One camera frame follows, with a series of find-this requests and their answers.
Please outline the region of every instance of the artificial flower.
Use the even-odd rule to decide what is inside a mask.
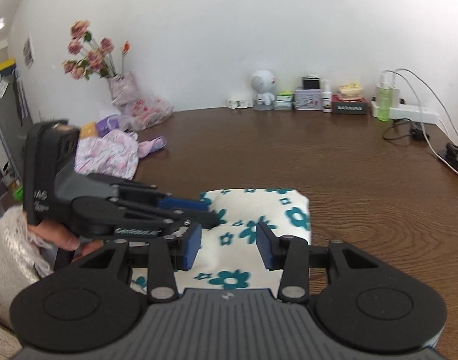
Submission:
[[[76,61],[64,61],[62,63],[62,66],[64,67],[64,73],[65,74],[68,74],[68,73],[71,73],[72,72],[72,69],[74,69],[74,67],[76,66]]]
[[[124,47],[122,48],[122,52],[124,54],[126,54],[129,50],[130,50],[130,43],[129,42],[125,42],[124,43]]]
[[[103,67],[104,54],[100,49],[90,50],[87,54],[87,60],[89,61],[89,66],[98,71]]]
[[[87,28],[91,25],[88,20],[77,20],[76,23],[70,28],[70,35],[72,39],[81,39],[87,32]]]
[[[83,67],[76,67],[74,66],[74,69],[72,69],[72,72],[70,72],[71,77],[74,80],[80,80],[82,77],[84,77],[84,68]]]
[[[67,49],[69,50],[69,54],[74,54],[76,56],[82,50],[82,43],[79,42],[79,39],[72,39]]]
[[[104,51],[105,54],[109,54],[113,52],[114,50],[114,45],[112,44],[112,40],[109,38],[104,38],[101,40],[101,49]]]

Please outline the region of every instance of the sweater sleeve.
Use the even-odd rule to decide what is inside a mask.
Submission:
[[[10,332],[0,326],[0,360],[6,360],[21,349],[21,345]]]
[[[9,307],[14,297],[50,273],[39,247],[47,243],[27,231],[22,207],[13,207],[0,218],[0,322],[11,327]]]

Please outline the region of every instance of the wood grain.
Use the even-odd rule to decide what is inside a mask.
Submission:
[[[168,145],[140,162],[136,179],[184,198],[296,188],[310,199],[314,244],[343,239],[441,293],[449,316],[438,351],[458,360],[458,176],[425,142],[383,141],[387,127],[313,111],[178,112],[141,134],[164,135]],[[442,132],[428,130],[442,148]]]

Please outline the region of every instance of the white towel with blue flowers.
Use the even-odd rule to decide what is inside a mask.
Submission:
[[[267,271],[256,246],[256,225],[263,221],[280,237],[292,234],[310,243],[309,199],[292,189],[216,190],[201,201],[218,213],[220,225],[202,230],[194,266],[175,272],[179,292],[185,288],[270,288],[275,296],[282,271]],[[134,270],[135,289],[146,276]]]

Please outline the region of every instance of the green bottle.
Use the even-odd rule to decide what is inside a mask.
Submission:
[[[386,77],[383,76],[381,87],[379,88],[379,111],[377,118],[382,122],[388,122],[391,115],[392,89],[390,88]]]

